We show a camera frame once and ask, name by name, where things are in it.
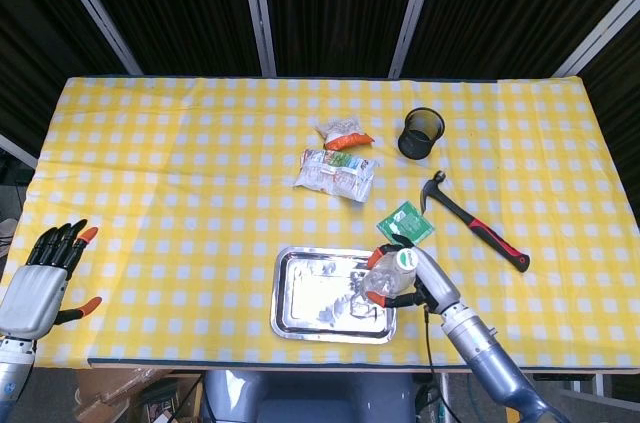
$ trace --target plastic bottle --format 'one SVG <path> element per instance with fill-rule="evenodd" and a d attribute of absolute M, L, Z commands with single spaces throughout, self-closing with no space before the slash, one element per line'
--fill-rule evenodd
<path fill-rule="evenodd" d="M 373 291 L 382 296 L 398 296 L 415 281 L 417 265 L 416 257 L 408 248 L 387 253 L 365 275 L 364 293 Z"/>

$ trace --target table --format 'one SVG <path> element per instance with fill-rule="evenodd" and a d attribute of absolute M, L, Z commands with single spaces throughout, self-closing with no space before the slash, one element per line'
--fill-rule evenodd
<path fill-rule="evenodd" d="M 439 111 L 418 162 L 396 148 L 404 115 Z M 380 163 L 364 205 L 292 188 L 317 119 L 358 115 Z M 416 368 L 421 312 L 383 346 L 290 341 L 269 325 L 275 257 L 289 245 L 372 249 L 375 229 L 442 169 L 442 189 L 531 255 L 522 275 L 437 203 L 421 246 L 515 361 L 529 368 L 640 366 L 640 245 L 578 78 L 488 83 L 72 78 L 60 97 L 2 280 L 47 227 L 100 227 L 63 302 L 104 301 L 55 327 L 37 364 L 111 362 Z M 462 365 L 437 317 L 435 363 Z"/>

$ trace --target black curtain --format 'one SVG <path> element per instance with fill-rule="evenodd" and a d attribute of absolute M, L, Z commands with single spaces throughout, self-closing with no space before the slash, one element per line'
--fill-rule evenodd
<path fill-rule="evenodd" d="M 580 76 L 640 224 L 640 14 Z"/>
<path fill-rule="evenodd" d="M 268 0 L 279 76 L 386 77 L 407 0 Z"/>
<path fill-rule="evenodd" d="M 80 0 L 0 0 L 0 133 L 39 156 L 67 78 L 123 73 Z"/>
<path fill-rule="evenodd" d="M 102 0 L 147 74 L 260 75 L 247 0 Z"/>
<path fill-rule="evenodd" d="M 426 0 L 409 78 L 545 78 L 618 0 Z"/>

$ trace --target red and black hammer handle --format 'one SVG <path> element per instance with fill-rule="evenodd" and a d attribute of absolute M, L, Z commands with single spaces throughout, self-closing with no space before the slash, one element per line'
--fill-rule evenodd
<path fill-rule="evenodd" d="M 442 191 L 435 188 L 429 193 L 429 196 L 438 200 L 444 206 L 446 206 L 454 215 L 464 221 L 464 224 L 474 232 L 482 241 L 484 241 L 491 248 L 500 253 L 507 261 L 509 261 L 516 269 L 524 273 L 529 268 L 530 258 L 529 255 L 525 255 L 521 251 L 516 250 L 509 243 L 504 241 L 500 235 L 493 231 L 485 223 L 477 219 L 475 216 L 470 215 L 458 205 L 456 205 L 447 195 Z M 422 212 L 424 213 L 424 202 L 426 195 L 422 195 Z"/>

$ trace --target hammer head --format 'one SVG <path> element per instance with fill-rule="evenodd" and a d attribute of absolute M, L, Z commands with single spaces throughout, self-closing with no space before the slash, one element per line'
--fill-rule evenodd
<path fill-rule="evenodd" d="M 434 193 L 440 193 L 438 185 L 442 183 L 446 177 L 447 175 L 445 175 L 444 171 L 438 170 L 436 171 L 436 174 L 433 175 L 433 178 L 424 184 L 422 191 L 420 192 L 420 209 L 422 210 L 422 213 L 424 213 L 424 210 L 426 209 L 425 203 L 427 201 L 427 196 L 433 196 Z"/>

